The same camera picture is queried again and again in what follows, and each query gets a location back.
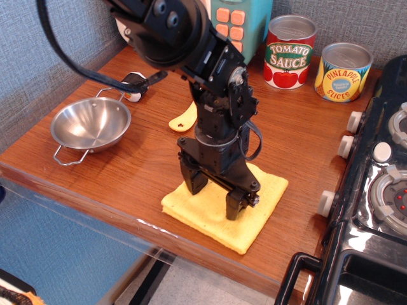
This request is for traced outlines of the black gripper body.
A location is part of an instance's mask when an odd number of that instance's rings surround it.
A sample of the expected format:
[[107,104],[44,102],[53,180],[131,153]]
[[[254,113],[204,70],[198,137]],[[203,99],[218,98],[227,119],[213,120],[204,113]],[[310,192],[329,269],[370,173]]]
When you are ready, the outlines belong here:
[[235,130],[225,139],[211,138],[200,133],[198,128],[195,131],[195,138],[177,140],[179,161],[197,164],[208,181],[215,182],[227,194],[234,189],[244,192],[247,207],[258,204],[261,184],[246,164],[257,157],[261,149],[258,147],[252,156],[247,155],[253,129]]

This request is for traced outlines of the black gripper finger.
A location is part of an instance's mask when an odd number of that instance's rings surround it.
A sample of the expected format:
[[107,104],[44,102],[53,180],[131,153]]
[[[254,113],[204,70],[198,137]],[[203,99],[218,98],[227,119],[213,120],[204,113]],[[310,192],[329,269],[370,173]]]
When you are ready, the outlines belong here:
[[226,195],[226,218],[236,220],[241,209],[247,206],[245,194],[239,189],[234,189]]
[[197,164],[188,160],[181,160],[180,167],[188,191],[192,195],[198,194],[207,185],[208,178],[202,173]]

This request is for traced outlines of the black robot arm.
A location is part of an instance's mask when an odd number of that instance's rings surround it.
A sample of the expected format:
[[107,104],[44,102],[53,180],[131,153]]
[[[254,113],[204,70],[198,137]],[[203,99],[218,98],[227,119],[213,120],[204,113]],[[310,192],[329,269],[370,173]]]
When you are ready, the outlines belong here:
[[226,216],[259,201],[260,183],[248,169],[251,118],[258,101],[243,55],[212,26],[200,1],[109,1],[130,45],[150,66],[187,80],[197,107],[193,138],[181,137],[179,159],[191,194],[213,181],[227,191]]

